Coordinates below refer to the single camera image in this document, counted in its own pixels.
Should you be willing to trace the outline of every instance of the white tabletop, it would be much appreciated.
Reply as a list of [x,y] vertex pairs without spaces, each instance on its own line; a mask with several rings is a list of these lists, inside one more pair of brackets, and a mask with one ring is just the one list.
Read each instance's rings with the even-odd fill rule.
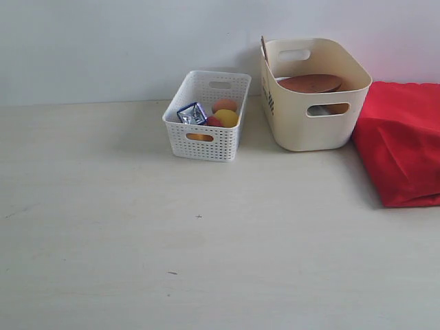
[[0,110],[2,329],[439,328],[440,209],[284,151],[258,98],[234,162],[175,157],[167,104]]

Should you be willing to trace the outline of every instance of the cream plastic bin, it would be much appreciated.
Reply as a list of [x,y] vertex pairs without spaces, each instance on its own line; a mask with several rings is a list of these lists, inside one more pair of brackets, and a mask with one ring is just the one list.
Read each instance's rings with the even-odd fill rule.
[[[335,149],[346,144],[372,83],[369,74],[332,40],[274,40],[266,48],[269,66],[261,49],[261,94],[276,142],[291,151]],[[304,74],[333,74],[344,82],[333,93],[297,93],[276,81]],[[330,105],[332,114],[310,116],[308,109],[314,105]]]
[[[191,71],[162,117],[168,130],[173,153],[179,157],[196,160],[232,161],[239,146],[250,81],[251,77],[247,74]],[[182,124],[177,117],[179,109],[193,102],[200,103],[206,115],[210,116],[212,105],[222,98],[229,98],[237,103],[239,121],[235,127]],[[190,140],[187,137],[189,133],[209,135],[213,140],[211,142]]]

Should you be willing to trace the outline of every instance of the round wooden board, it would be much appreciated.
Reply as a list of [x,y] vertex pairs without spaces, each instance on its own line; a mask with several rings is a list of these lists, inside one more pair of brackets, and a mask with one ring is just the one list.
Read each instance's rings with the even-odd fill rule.
[[298,93],[329,93],[341,87],[342,79],[331,74],[307,74],[280,80],[278,84]]

